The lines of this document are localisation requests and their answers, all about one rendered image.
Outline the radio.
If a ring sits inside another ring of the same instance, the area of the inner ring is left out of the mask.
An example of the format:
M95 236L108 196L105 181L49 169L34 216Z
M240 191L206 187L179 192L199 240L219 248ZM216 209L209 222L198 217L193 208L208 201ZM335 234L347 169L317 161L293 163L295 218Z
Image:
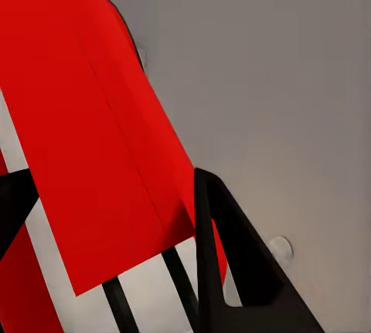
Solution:
M194 168L111 0L0 0L0 175L27 168L0 333L199 333Z

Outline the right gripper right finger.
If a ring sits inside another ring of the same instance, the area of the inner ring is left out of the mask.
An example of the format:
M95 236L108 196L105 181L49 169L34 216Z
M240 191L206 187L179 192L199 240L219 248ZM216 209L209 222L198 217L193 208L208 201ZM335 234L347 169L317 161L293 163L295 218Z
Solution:
M199 333L325 333L224 182L194 168ZM242 307L225 301L212 219Z

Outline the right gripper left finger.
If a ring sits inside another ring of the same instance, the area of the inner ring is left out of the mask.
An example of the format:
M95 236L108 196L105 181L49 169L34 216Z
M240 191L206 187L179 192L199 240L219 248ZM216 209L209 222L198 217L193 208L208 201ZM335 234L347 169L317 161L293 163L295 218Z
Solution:
M0 175L0 260L39 198L29 168Z

